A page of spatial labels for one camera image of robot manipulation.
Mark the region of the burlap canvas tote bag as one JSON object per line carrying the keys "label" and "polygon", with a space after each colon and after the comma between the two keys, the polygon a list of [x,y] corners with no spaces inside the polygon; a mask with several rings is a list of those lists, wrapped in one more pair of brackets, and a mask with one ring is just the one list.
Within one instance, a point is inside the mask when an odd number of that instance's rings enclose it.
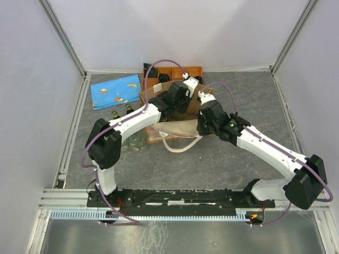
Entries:
{"label": "burlap canvas tote bag", "polygon": [[[212,88],[206,88],[204,85],[199,84],[197,86],[197,88],[195,89],[195,92],[192,96],[192,99],[190,101],[188,110],[187,110],[187,116],[184,120],[182,121],[174,121],[173,119],[173,115],[170,116],[169,118],[159,122],[159,123],[155,123],[155,124],[151,124],[154,128],[157,129],[163,129],[163,131],[169,131],[170,133],[174,133],[174,132],[178,132],[178,133],[185,133],[185,132],[189,132],[189,131],[197,131],[197,125],[198,125],[198,120],[197,120],[197,116],[195,115],[196,112],[200,109],[200,103],[197,101],[197,96],[198,96],[198,91],[204,90],[204,93],[209,93],[209,94],[213,94],[213,89]],[[188,139],[191,140],[191,142],[183,147],[183,148],[179,148],[179,149],[175,149],[169,146],[169,141],[166,141],[164,138],[164,134],[162,134],[162,143],[165,146],[165,148],[172,152],[172,153],[181,153],[181,152],[185,152],[187,150],[189,150],[190,148],[192,148],[198,141],[201,140],[201,136],[198,136],[194,139]]]}

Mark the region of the green glass beverage bottle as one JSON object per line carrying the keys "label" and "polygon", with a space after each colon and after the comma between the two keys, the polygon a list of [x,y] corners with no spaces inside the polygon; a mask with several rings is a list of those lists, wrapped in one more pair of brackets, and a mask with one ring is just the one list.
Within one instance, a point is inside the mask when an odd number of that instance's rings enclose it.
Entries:
{"label": "green glass beverage bottle", "polygon": [[126,108],[126,114],[131,114],[133,113],[135,110],[132,108],[131,104],[126,104],[125,105],[125,108]]}

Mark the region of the clear soda water bottle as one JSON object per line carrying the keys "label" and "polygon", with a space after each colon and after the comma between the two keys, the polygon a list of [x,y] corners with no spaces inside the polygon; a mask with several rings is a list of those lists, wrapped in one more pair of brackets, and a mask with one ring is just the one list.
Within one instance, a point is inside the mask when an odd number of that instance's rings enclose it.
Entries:
{"label": "clear soda water bottle", "polygon": [[129,145],[133,151],[140,152],[145,146],[143,136],[140,132],[134,133],[128,139]]}

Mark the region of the green perrier glass bottle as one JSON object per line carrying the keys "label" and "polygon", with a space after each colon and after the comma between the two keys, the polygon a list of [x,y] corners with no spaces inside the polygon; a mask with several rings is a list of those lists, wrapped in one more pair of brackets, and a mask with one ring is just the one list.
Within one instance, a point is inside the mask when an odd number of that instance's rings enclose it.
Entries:
{"label": "green perrier glass bottle", "polygon": [[117,111],[112,111],[112,117],[114,120],[119,119],[121,116]]}

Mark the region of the green soda water bottle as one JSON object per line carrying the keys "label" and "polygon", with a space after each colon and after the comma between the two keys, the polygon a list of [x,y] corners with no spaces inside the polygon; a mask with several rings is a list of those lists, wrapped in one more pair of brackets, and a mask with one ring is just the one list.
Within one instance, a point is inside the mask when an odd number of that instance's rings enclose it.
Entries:
{"label": "green soda water bottle", "polygon": [[176,107],[173,114],[174,121],[182,121],[187,116],[187,107],[185,105],[179,105]]}

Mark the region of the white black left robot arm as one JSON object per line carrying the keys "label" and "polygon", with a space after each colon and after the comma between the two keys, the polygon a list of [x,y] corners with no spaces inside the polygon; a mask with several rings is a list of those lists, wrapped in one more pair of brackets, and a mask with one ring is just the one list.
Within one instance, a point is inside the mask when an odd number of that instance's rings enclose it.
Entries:
{"label": "white black left robot arm", "polygon": [[85,154],[96,170],[97,183],[102,190],[101,203],[112,206],[117,201],[114,165],[120,159],[122,142],[141,129],[172,117],[175,112],[185,113],[197,86],[198,82],[192,78],[174,81],[168,90],[150,99],[142,108],[112,121],[99,119],[95,122]]}

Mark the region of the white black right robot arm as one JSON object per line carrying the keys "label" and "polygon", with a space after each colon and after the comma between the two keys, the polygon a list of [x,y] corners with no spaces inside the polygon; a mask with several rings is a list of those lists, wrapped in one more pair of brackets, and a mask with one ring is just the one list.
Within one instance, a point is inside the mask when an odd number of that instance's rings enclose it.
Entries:
{"label": "white black right robot arm", "polygon": [[286,199],[296,207],[307,210],[327,186],[324,161],[317,155],[307,157],[278,144],[262,134],[255,126],[237,114],[227,114],[216,100],[201,100],[197,112],[199,135],[214,134],[258,156],[279,173],[282,179],[256,180],[243,193],[247,206],[255,207],[261,201]]}

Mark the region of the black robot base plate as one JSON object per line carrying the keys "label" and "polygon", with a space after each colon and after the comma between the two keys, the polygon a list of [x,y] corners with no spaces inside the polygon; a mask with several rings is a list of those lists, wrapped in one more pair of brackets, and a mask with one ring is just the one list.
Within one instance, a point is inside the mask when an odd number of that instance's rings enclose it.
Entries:
{"label": "black robot base plate", "polygon": [[233,216],[237,208],[275,208],[273,200],[259,201],[248,190],[122,189],[106,196],[127,216]]}

